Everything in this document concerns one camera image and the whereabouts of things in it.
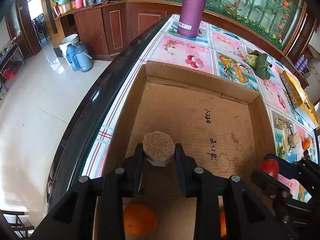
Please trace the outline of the large beige cake block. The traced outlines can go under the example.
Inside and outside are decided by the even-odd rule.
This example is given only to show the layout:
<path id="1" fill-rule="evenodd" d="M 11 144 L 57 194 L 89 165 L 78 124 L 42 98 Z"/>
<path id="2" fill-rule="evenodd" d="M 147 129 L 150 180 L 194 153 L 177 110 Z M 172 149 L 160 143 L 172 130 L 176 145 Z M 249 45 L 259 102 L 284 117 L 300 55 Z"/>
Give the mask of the large beige cake block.
<path id="1" fill-rule="evenodd" d="M 175 144 L 169 135 L 155 131 L 144 135 L 143 151 L 150 164 L 166 167 L 174 157 Z"/>

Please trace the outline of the red tomato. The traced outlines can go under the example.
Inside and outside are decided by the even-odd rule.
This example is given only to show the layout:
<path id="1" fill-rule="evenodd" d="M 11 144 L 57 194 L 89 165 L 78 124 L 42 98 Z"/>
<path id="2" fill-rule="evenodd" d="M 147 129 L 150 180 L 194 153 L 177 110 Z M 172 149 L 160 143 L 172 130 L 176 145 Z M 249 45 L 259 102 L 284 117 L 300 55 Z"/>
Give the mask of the red tomato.
<path id="1" fill-rule="evenodd" d="M 278 179 L 279 174 L 279 164 L 274 159 L 265 159 L 259 166 L 259 168 L 267 173 L 269 176 L 272 176 L 274 179 Z"/>

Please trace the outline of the orange tangerine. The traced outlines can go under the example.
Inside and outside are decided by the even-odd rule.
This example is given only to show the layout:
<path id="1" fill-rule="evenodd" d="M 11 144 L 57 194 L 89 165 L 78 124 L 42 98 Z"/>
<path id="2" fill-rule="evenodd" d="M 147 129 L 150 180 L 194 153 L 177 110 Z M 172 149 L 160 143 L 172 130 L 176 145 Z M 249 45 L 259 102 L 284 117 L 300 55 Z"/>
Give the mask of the orange tangerine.
<path id="1" fill-rule="evenodd" d="M 151 234 L 157 226 L 156 213 L 148 206 L 130 204 L 123 211 L 124 230 L 133 236 Z"/>
<path id="2" fill-rule="evenodd" d="M 220 210 L 220 231 L 221 231 L 221 236 L 225 236 L 226 233 L 226 219 L 225 219 L 225 211 Z"/>
<path id="3" fill-rule="evenodd" d="M 310 145 L 311 145 L 310 139 L 305 138 L 305 139 L 302 141 L 302 148 L 303 148 L 304 150 L 308 150 L 308 149 L 310 148 Z"/>

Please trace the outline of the dark red jujube date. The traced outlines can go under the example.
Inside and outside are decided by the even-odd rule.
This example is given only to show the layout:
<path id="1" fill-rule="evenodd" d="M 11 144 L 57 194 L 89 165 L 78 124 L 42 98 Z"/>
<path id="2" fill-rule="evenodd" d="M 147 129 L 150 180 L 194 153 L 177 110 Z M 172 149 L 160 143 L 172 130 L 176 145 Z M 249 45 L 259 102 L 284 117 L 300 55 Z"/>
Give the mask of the dark red jujube date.
<path id="1" fill-rule="evenodd" d="M 305 158 L 305 159 L 308 159 L 308 160 L 310 160 L 310 159 L 311 159 L 311 157 L 310 157 L 310 154 L 309 154 L 308 150 L 305 150 L 305 151 L 303 152 L 303 155 L 304 155 L 304 158 Z"/>

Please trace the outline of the beige cake piece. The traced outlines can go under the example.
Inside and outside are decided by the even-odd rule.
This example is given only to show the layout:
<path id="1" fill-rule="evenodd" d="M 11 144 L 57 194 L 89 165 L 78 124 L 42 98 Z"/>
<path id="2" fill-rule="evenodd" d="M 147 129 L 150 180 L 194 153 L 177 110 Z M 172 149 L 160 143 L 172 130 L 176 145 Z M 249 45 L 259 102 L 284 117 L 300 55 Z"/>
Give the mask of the beige cake piece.
<path id="1" fill-rule="evenodd" d="M 300 142 L 300 137 L 297 133 L 289 135 L 288 142 L 290 147 L 295 147 Z"/>

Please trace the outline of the brown cardboard tray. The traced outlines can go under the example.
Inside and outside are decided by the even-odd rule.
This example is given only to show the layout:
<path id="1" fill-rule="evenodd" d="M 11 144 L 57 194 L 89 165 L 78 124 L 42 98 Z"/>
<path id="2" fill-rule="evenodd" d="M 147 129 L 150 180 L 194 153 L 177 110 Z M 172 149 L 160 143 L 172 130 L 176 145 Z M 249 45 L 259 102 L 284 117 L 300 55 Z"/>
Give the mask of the brown cardboard tray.
<path id="1" fill-rule="evenodd" d="M 180 189 L 175 159 L 166 167 L 144 160 L 134 193 L 133 156 L 144 135 L 161 131 L 195 159 L 197 196 Z M 272 128 L 259 93 L 220 77 L 160 62 L 138 72 L 129 91 L 104 167 L 94 220 L 95 239 L 220 239 L 220 210 L 227 239 L 280 239 L 281 226 L 251 181 L 265 155 L 275 152 Z M 124 230 L 130 204 L 157 216 L 149 235 Z"/>

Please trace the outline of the colourful fruit print tablecloth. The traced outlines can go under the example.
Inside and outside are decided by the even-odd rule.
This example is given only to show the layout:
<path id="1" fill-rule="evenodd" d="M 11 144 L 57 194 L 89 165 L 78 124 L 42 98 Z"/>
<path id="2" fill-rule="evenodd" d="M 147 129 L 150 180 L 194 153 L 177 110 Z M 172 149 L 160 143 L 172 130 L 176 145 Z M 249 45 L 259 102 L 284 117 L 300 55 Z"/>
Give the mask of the colourful fruit print tablecloth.
<path id="1" fill-rule="evenodd" d="M 171 63 L 202 74 L 220 77 L 223 81 L 230 81 L 259 93 L 274 133 L 277 155 L 290 163 L 300 160 L 304 157 L 305 151 L 302 148 L 302 141 L 308 138 L 311 141 L 308 149 L 311 160 L 319 162 L 319 136 L 315 135 L 311 126 L 294 110 L 280 78 L 286 67 L 268 56 L 267 59 L 272 64 L 268 70 L 271 77 L 269 80 L 262 80 L 244 60 L 231 55 L 228 51 L 237 48 L 250 53 L 252 45 L 248 41 L 204 21 L 200 24 L 199 37 L 182 37 L 177 33 L 178 19 L 178 15 L 172 15 L 134 61 L 110 109 L 103 115 L 103 122 L 99 126 L 81 174 L 90 178 L 101 176 L 125 100 L 139 70 L 151 61 Z M 295 147 L 290 147 L 288 137 L 295 133 L 299 135 L 300 142 Z"/>

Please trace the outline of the yellow gift box tray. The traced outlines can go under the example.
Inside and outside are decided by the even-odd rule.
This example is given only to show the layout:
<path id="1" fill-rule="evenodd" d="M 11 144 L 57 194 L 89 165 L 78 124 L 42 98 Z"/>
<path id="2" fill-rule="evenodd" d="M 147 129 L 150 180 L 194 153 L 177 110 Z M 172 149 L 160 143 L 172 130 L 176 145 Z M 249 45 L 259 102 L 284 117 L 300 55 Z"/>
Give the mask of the yellow gift box tray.
<path id="1" fill-rule="evenodd" d="M 299 82 L 286 70 L 280 74 L 280 78 L 289 94 L 294 110 L 313 128 L 319 126 L 319 119 L 314 105 Z"/>

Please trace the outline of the blue thermos jug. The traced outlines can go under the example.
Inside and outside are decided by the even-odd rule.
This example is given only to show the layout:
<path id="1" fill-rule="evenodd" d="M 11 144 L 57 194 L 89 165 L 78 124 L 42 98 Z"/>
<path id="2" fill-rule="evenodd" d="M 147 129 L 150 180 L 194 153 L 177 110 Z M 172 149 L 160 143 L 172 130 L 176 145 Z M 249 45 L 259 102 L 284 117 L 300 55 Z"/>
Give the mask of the blue thermos jug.
<path id="1" fill-rule="evenodd" d="M 92 59 L 82 42 L 79 42 L 75 46 L 70 43 L 67 46 L 66 60 L 71 65 L 72 71 L 89 72 L 93 68 Z"/>

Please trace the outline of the green leafy vegetable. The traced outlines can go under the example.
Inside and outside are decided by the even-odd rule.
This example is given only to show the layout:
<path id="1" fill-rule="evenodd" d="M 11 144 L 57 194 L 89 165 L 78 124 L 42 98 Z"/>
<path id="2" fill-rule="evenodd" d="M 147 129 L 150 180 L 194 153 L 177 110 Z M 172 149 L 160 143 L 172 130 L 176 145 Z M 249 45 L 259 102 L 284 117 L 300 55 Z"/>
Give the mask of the green leafy vegetable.
<path id="1" fill-rule="evenodd" d="M 245 56 L 245 62 L 254 69 L 257 77 L 262 80 L 270 79 L 271 74 L 268 70 L 272 67 L 272 64 L 267 61 L 266 53 L 254 50 Z"/>

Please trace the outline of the wooden sideboard counter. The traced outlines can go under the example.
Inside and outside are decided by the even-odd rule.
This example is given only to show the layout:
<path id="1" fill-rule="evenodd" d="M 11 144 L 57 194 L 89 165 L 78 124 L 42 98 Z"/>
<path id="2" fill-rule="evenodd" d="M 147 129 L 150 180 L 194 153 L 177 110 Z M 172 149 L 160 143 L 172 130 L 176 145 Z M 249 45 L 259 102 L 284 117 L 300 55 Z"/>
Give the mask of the wooden sideboard counter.
<path id="1" fill-rule="evenodd" d="M 113 60 L 139 35 L 179 7 L 157 2 L 114 2 L 59 16 L 65 35 L 77 32 L 95 60 Z"/>

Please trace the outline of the white plastic bucket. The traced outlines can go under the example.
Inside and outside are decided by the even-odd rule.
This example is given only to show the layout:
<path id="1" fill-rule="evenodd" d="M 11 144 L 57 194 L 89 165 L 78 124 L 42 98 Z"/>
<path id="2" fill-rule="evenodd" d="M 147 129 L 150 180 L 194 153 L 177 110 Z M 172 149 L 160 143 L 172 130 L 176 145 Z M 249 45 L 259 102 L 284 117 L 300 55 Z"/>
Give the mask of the white plastic bucket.
<path id="1" fill-rule="evenodd" d="M 62 56 L 66 57 L 66 51 L 69 44 L 75 46 L 80 42 L 80 38 L 78 34 L 72 34 L 65 37 L 60 43 L 59 48 L 62 51 Z"/>

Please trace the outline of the purple spray cans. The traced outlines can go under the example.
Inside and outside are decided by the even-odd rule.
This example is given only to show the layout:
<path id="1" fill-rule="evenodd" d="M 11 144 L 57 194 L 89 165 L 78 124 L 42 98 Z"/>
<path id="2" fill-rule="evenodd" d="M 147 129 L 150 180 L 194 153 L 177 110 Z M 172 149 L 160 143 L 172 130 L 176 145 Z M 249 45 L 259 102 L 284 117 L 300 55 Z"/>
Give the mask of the purple spray cans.
<path id="1" fill-rule="evenodd" d="M 301 73 L 304 68 L 308 64 L 308 59 L 305 57 L 304 54 L 300 55 L 297 62 L 295 63 L 295 67 L 297 68 L 297 72 Z"/>

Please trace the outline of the purple thermos bottle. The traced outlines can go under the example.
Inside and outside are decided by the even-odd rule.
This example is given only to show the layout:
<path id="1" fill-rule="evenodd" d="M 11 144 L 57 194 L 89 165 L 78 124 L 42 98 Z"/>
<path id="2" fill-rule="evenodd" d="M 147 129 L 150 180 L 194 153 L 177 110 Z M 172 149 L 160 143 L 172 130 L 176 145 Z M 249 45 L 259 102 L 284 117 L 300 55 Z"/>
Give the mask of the purple thermos bottle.
<path id="1" fill-rule="evenodd" d="M 190 38 L 195 38 L 198 35 L 206 1 L 183 0 L 178 23 L 180 35 Z"/>

